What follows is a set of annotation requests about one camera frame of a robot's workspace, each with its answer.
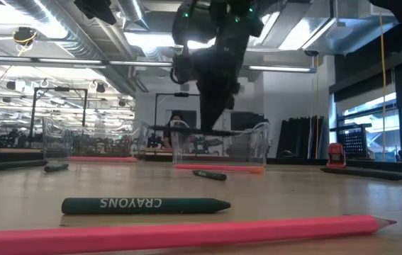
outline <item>crayon label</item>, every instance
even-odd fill
[[[158,198],[102,198],[100,208],[159,208],[162,200]]]

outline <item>wooden table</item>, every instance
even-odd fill
[[[212,197],[231,202],[232,208],[215,215],[63,216],[60,212],[64,198],[89,196]],[[72,161],[69,171],[51,174],[43,167],[0,171],[0,230],[364,214],[398,224],[372,236],[119,254],[402,254],[402,181],[325,174],[316,166],[268,166],[265,175],[228,174],[228,180],[220,182],[160,162]]]

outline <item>ceiling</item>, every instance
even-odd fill
[[[135,0],[143,5],[141,21],[147,24],[149,30],[143,29],[141,21],[125,20],[117,0],[113,0],[110,6],[117,20],[115,25],[88,19],[73,0],[1,1],[10,5],[0,5],[0,56],[16,57],[21,54],[21,57],[34,58],[171,61],[174,47],[172,22],[180,1]],[[31,13],[31,8],[26,9],[26,4],[46,7],[43,15],[48,17],[38,19],[38,15]],[[306,56],[303,50],[319,51],[322,55],[347,54],[380,34],[378,11],[381,10],[376,10],[367,0],[262,0],[262,4],[268,7],[259,13],[265,27],[261,37],[250,39],[245,64],[312,67],[311,57]],[[384,10],[384,31],[396,24],[392,14]],[[21,26],[38,32],[32,47],[24,47],[24,50],[12,40],[12,34]],[[74,51],[76,49],[70,48],[70,44],[74,45],[78,40],[83,42],[79,54]],[[194,42],[189,46],[192,50],[208,47]],[[104,118],[101,117],[101,112],[104,112],[111,116],[111,120],[104,122],[114,124],[134,118],[131,96],[135,93],[172,93],[180,90],[179,85],[171,82],[167,67],[99,68],[74,64],[72,68],[57,68],[32,63],[27,67],[9,69],[1,63],[0,77],[5,71],[0,80],[0,118],[4,120],[9,120],[10,116],[14,118],[14,113],[21,108],[19,118],[27,121],[33,88],[41,84],[48,88],[69,86],[88,89],[88,120],[95,122]],[[259,72],[243,70],[240,76],[253,82]],[[19,84],[20,91],[6,88],[10,81]],[[97,93],[96,84],[105,84],[106,91]],[[64,103],[55,103],[48,96],[42,96],[37,102],[38,114],[50,114],[44,107],[51,108],[49,111],[52,108],[75,109],[62,109],[60,112],[71,112],[53,116],[68,123],[80,121],[79,110],[76,109],[81,106],[81,101],[76,91],[47,93],[55,98],[65,98]],[[3,98],[10,98],[10,103],[4,102]],[[118,105],[120,98],[126,101],[125,107]],[[114,115],[118,111],[124,114]]]

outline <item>red object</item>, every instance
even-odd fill
[[[382,221],[365,215],[257,222],[0,231],[0,254],[80,254],[371,234],[382,228],[378,220]],[[383,227],[387,225],[390,225],[389,221],[385,221]]]
[[[231,166],[231,165],[212,165],[212,164],[175,164],[177,169],[190,170],[216,170],[216,171],[244,171],[254,174],[263,174],[263,166]]]
[[[332,143],[328,145],[328,167],[345,168],[345,153],[340,143]]]
[[[134,157],[68,157],[70,160],[88,161],[88,162],[137,162]]]

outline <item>green crayon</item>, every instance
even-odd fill
[[[193,170],[193,174],[218,181],[225,181],[228,178],[228,176],[225,174],[213,173],[210,171],[203,171],[203,170]]]
[[[230,203],[214,198],[65,198],[66,215],[216,213]]]
[[[64,170],[68,168],[68,164],[54,164],[45,166],[45,172],[50,173],[54,171]]]

